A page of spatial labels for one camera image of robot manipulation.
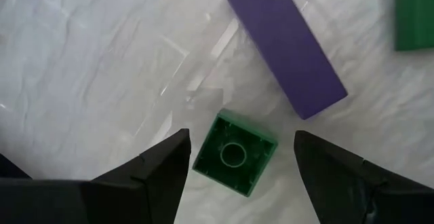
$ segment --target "green block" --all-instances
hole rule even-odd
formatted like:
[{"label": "green block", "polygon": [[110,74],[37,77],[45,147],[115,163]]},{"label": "green block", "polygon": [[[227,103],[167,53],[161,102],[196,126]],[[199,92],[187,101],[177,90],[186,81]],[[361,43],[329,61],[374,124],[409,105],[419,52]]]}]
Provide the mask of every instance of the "green block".
[{"label": "green block", "polygon": [[395,49],[434,47],[434,0],[395,0]]},{"label": "green block", "polygon": [[244,118],[225,109],[218,114],[193,169],[250,196],[277,141]]}]

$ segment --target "table surface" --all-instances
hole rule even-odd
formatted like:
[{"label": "table surface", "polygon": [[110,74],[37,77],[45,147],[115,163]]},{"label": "table surface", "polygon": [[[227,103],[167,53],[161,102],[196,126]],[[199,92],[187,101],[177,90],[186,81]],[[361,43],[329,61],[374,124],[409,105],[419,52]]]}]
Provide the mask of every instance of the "table surface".
[{"label": "table surface", "polygon": [[349,91],[307,121],[226,0],[0,0],[0,152],[92,179],[190,128],[193,163],[225,107],[279,146],[250,198],[190,171],[177,223],[318,223],[296,130],[434,187],[434,53],[393,51],[394,0],[295,1]]}]

